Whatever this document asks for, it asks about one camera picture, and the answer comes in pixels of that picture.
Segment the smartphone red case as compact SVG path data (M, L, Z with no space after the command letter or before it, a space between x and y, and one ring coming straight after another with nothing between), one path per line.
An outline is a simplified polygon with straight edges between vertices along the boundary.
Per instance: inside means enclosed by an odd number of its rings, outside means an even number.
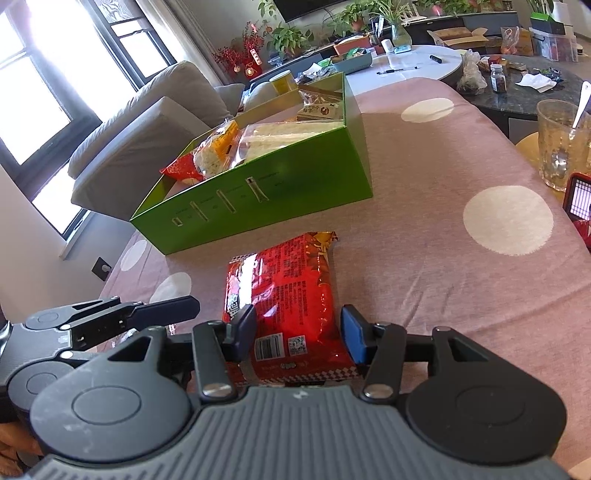
M590 220L591 178L583 173L573 173L567 183L563 209L572 221Z

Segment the pink polka dot tablecloth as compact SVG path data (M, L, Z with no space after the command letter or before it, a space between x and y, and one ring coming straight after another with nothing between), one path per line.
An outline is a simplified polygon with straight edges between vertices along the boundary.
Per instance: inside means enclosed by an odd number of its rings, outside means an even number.
M228 262L332 231L335 304L425 334L450 326L554 388L568 411L555 453L590 456L590 255L538 172L446 84L359 96L373 197L164 256L134 235L103 288L147 302L190 294L219 317Z

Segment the red noodle packet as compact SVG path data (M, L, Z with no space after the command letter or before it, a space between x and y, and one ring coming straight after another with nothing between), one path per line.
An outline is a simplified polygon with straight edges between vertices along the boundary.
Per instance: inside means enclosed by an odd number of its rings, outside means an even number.
M256 337L245 360L230 363L239 386L344 381L358 371L335 320L329 247L332 231L305 232L235 257L225 277L222 320L250 304Z

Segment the wall television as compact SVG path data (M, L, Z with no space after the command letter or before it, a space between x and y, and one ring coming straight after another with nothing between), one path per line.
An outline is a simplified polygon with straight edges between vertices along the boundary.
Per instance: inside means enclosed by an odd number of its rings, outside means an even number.
M274 0L276 9L279 10L284 21L297 20L305 15L318 10L342 3L344 0Z

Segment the white round coffee table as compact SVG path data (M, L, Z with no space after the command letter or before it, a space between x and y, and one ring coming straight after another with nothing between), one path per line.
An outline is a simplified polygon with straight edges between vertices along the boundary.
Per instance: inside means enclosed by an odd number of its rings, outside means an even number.
M442 58L443 64L431 60L430 55ZM346 75L346 80L353 94L360 95L414 78L439 80L452 85L461 75L462 55L457 50L436 45L415 45L410 52L376 56L370 68Z

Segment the cardboard box on floor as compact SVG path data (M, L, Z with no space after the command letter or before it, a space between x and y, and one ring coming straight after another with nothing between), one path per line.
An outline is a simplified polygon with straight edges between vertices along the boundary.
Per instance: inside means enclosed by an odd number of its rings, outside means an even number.
M428 34L438 46L452 49L470 49L485 47L488 39L487 28L469 30L467 27L455 27L441 30L428 30Z

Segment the green cardboard box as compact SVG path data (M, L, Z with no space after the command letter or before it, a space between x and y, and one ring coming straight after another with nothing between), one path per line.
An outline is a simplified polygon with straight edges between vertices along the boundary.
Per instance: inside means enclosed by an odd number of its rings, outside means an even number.
M328 132L246 161L186 189L161 177L131 218L169 255L373 195L361 112L346 76L315 88L342 94L342 120Z

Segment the glass cup with spoon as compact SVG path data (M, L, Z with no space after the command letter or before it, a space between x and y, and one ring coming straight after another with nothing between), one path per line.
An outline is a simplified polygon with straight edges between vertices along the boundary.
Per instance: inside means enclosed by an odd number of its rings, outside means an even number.
M540 174L547 186L565 192L573 173L588 170L590 83L584 81L577 105L543 100L537 105Z

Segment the red orange snack bag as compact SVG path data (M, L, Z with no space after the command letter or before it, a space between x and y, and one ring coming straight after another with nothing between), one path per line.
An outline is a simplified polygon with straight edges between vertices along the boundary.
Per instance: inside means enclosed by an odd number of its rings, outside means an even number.
M196 185L228 170L240 129L235 120L225 120L204 141L180 154L160 174L185 185Z

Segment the dark round side table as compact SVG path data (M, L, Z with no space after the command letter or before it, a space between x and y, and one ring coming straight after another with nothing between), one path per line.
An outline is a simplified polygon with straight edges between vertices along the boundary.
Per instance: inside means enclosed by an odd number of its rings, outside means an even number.
M523 73L509 68L506 73L507 92L497 94L491 88L490 74L484 72L483 76L488 83L487 88L481 93L462 93L462 96L489 118L536 120L537 104L542 100L556 99L573 104L578 102L583 80L558 62L537 56L508 55L507 59L509 63L524 65L527 72L532 74L554 70L560 74L562 80L548 92L539 93L531 87L518 86L517 83L522 80Z

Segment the beige sofa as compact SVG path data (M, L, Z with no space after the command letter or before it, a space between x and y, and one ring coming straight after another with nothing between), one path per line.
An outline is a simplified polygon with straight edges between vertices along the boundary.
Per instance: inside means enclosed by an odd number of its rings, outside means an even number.
M189 61L157 74L73 152L71 203L128 221L191 140L238 113L245 85L214 87Z

